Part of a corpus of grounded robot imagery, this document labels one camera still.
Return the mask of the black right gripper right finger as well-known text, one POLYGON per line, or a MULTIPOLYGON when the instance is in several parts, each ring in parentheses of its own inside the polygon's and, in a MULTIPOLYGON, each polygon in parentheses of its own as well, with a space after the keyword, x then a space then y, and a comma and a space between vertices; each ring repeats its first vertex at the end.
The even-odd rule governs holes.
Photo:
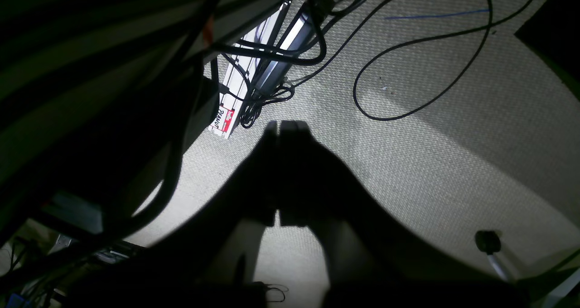
POLYGON ((372 198, 303 121, 281 123, 292 182, 282 191, 284 226, 308 227, 324 250, 323 308, 450 308, 449 259, 372 198))

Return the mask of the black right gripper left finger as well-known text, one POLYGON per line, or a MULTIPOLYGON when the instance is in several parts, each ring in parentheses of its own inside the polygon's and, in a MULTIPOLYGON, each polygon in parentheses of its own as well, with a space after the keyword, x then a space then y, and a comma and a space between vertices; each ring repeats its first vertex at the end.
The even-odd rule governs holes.
POLYGON ((152 308, 267 307, 266 291, 253 279, 263 234, 274 220, 263 172, 276 129, 270 122, 217 193, 153 247, 164 260, 153 273, 152 308))

